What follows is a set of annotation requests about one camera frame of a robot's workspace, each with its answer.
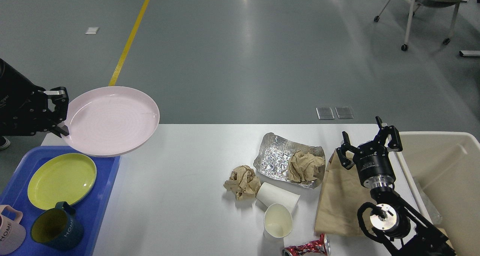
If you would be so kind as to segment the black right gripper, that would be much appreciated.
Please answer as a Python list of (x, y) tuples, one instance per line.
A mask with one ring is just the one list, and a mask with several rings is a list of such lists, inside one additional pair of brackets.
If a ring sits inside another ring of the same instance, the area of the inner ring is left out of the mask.
[[(393, 185), (396, 176), (389, 160), (389, 152), (402, 152), (403, 145), (398, 129), (384, 125), (379, 116), (375, 117), (379, 131), (375, 135), (374, 143), (365, 143), (358, 147), (352, 146), (349, 135), (342, 132), (343, 142), (336, 149), (341, 166), (351, 169), (356, 166), (360, 183), (367, 189), (388, 187)], [(349, 159), (347, 152), (354, 157)]]

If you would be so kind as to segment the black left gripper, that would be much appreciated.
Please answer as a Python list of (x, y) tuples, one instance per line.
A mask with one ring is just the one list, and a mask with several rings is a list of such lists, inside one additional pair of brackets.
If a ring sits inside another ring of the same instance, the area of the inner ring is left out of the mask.
[[(39, 132), (51, 132), (57, 137), (69, 136), (65, 121), (68, 112), (69, 96), (65, 87), (46, 90), (33, 84), (24, 75), (6, 61), (0, 60), (1, 79), (1, 135), (2, 136), (32, 136)], [(50, 100), (54, 109), (48, 109), (50, 119), (44, 119), (36, 124), (36, 116), (30, 110), (43, 109)]]

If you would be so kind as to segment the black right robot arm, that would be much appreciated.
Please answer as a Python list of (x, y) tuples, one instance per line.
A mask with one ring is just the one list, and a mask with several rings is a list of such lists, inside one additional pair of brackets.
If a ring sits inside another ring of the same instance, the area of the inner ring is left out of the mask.
[(393, 256), (455, 256), (448, 237), (396, 193), (389, 152), (403, 150), (401, 137), (394, 126), (375, 119), (379, 131), (373, 140), (355, 147), (343, 132), (343, 143), (336, 149), (341, 166), (355, 166), (360, 184), (375, 200), (357, 211), (361, 231)]

